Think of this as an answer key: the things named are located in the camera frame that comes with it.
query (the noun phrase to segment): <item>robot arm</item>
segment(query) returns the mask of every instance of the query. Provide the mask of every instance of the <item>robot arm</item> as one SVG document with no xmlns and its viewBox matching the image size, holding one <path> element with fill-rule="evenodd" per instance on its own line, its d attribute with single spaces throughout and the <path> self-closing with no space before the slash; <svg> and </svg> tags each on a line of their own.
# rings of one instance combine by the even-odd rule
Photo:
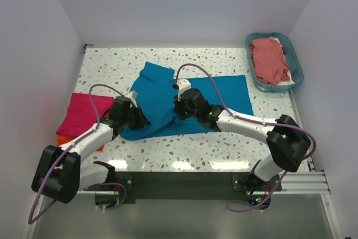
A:
<svg viewBox="0 0 358 239">
<path fill-rule="evenodd" d="M 81 163 L 96 149 L 116 138 L 126 127 L 137 130 L 150 125 L 142 110 L 135 102 L 136 92 L 119 96 L 114 100 L 109 117 L 103 116 L 89 130 L 74 141 L 60 147 L 47 146 L 40 158 L 34 179 L 33 191 L 38 192 L 45 175 L 55 160 L 70 147 L 64 158 L 58 163 L 46 182 L 42 194 L 62 203 L 70 202 L 78 190 L 113 180 L 114 167 L 94 162 L 81 167 Z"/>
<path fill-rule="evenodd" d="M 265 119 L 241 114 L 231 110 L 234 115 L 247 119 L 232 117 L 221 105 L 209 104 L 198 89 L 191 88 L 186 79 L 179 79 L 174 85 L 178 89 L 175 97 L 175 112 L 181 120 L 195 118 L 204 128 L 217 132 L 232 132 L 252 137 L 268 145 L 271 154 L 256 163 L 251 171 L 251 185 L 264 185 L 283 170 L 297 172 L 311 145 L 310 139 L 297 130 L 267 124 L 283 123 L 298 126 L 287 115 L 279 119 Z"/>
</svg>

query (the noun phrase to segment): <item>blue cloth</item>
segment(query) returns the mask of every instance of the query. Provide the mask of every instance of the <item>blue cloth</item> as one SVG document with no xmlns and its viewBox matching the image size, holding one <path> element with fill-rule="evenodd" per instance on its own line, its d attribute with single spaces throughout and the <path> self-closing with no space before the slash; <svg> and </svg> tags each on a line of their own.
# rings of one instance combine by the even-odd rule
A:
<svg viewBox="0 0 358 239">
<path fill-rule="evenodd" d="M 151 125 L 132 131 L 126 128 L 121 137 L 137 140 L 167 135 L 195 134 L 210 132 L 195 119 L 179 120 L 174 112 L 174 97 L 178 91 L 173 89 L 174 70 L 160 65 L 145 63 L 139 78 L 133 83 L 131 91 L 138 93 L 136 101 Z M 240 76 L 213 77 L 220 89 L 226 105 L 241 113 L 253 115 L 248 95 L 246 79 Z M 210 104 L 220 105 L 215 88 L 208 78 L 190 78 L 192 88 L 197 88 Z"/>
</svg>

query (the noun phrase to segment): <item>teal plastic basket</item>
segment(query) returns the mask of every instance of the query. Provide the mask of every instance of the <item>teal plastic basket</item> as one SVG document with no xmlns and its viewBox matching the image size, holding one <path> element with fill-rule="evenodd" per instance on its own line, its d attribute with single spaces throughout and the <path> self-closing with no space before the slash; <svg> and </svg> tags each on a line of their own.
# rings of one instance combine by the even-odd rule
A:
<svg viewBox="0 0 358 239">
<path fill-rule="evenodd" d="M 289 65 L 292 80 L 295 84 L 292 85 L 282 85 L 282 86 L 275 86 L 275 85 L 268 85 L 263 82 L 261 82 L 257 77 L 255 73 L 255 69 L 253 67 L 252 59 L 251 59 L 251 53 L 250 53 L 250 45 L 251 42 L 255 39 L 262 39 L 262 38 L 277 38 L 281 45 L 285 48 L 284 55 L 286 57 L 287 64 Z M 300 66 L 300 63 L 298 62 L 298 58 L 296 55 L 296 52 L 292 46 L 291 41 L 289 38 L 283 34 L 272 32 L 272 33 L 253 33 L 246 37 L 245 39 L 245 46 L 246 46 L 246 53 L 247 53 L 247 59 L 248 64 L 250 66 L 251 75 L 253 79 L 253 83 L 257 88 L 259 88 L 262 91 L 272 91 L 272 92 L 283 92 L 283 91 L 289 91 L 292 89 L 297 88 L 300 86 L 303 82 L 303 72 Z"/>
</svg>

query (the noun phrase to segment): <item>white wall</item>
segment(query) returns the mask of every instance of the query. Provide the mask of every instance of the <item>white wall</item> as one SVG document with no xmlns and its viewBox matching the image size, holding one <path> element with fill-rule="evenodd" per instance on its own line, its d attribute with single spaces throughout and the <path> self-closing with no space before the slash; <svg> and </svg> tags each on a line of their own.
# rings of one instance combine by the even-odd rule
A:
<svg viewBox="0 0 358 239">
<path fill-rule="evenodd" d="M 85 43 L 242 46 L 255 31 L 289 34 L 309 0 L 61 0 Z"/>
<path fill-rule="evenodd" d="M 20 238 L 81 61 L 59 0 L 0 0 L 0 238 Z"/>
<path fill-rule="evenodd" d="M 290 38 L 305 81 L 296 100 L 303 125 L 317 137 L 345 236 L 358 238 L 358 0 L 310 0 Z"/>
</svg>

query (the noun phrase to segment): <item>terrazzo table surface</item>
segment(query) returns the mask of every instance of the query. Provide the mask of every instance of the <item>terrazzo table surface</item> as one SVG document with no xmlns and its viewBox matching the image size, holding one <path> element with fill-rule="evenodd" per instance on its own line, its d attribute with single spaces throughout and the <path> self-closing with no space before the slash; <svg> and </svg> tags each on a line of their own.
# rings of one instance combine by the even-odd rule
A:
<svg viewBox="0 0 358 239">
<path fill-rule="evenodd" d="M 288 92 L 263 92 L 250 74 L 245 49 L 205 48 L 87 48 L 75 92 L 88 93 L 95 83 L 104 83 L 126 94 L 149 61 L 177 70 L 184 63 L 203 66 L 213 76 L 244 74 L 256 116 L 295 118 Z M 185 68 L 182 78 L 204 77 L 198 69 Z M 116 96 L 97 87 L 95 95 Z M 200 133 L 156 137 L 136 141 L 117 137 L 95 152 L 83 165 L 103 161 L 117 171 L 250 171 L 270 154 L 259 141 L 233 133 Z M 309 171 L 304 161 L 299 171 Z"/>
</svg>

